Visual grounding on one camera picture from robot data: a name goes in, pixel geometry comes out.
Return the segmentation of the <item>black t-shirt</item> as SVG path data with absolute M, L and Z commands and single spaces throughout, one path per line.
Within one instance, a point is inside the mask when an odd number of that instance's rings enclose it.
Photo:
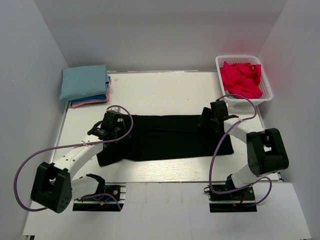
M 200 115 L 132 115 L 132 138 L 110 144 L 97 154 L 100 167 L 122 160 L 134 162 L 208 157 L 222 134 L 198 129 Z M 234 153 L 230 136 L 218 150 L 218 155 Z

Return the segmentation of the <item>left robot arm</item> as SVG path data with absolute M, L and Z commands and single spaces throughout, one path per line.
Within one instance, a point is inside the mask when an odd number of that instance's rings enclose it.
M 102 121 L 97 122 L 80 143 L 52 163 L 41 163 L 35 174 L 30 198 L 56 213 L 62 213 L 73 200 L 99 200 L 103 197 L 118 200 L 106 192 L 105 180 L 92 173 L 75 178 L 77 172 L 107 144 L 125 139 L 134 126 L 131 114 L 108 110 Z

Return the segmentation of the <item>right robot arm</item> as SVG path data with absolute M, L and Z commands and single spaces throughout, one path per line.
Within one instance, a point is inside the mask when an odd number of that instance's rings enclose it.
M 210 108 L 203 108 L 198 122 L 201 130 L 222 134 L 210 163 L 209 189 L 218 195 L 226 194 L 233 200 L 242 196 L 245 188 L 289 167 L 289 158 L 280 131 L 276 128 L 251 127 L 247 123 L 247 120 L 257 115 L 257 108 L 253 109 L 252 117 L 241 119 L 237 115 L 229 114 L 225 101 L 216 100 L 210 103 Z M 218 191 L 212 185 L 213 164 L 219 148 L 229 135 L 246 144 L 247 164 L 229 175 L 225 181 L 224 190 Z

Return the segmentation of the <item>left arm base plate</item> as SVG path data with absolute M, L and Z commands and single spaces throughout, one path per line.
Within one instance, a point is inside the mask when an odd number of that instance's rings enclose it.
M 125 183 L 106 183 L 98 196 L 80 198 L 73 202 L 74 212 L 120 212 L 125 204 Z

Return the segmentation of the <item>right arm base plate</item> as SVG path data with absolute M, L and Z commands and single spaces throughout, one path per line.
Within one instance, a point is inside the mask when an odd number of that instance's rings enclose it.
M 209 195 L 210 213 L 257 212 L 256 198 L 252 187 L 228 194 L 216 194 L 209 186 L 203 189 Z

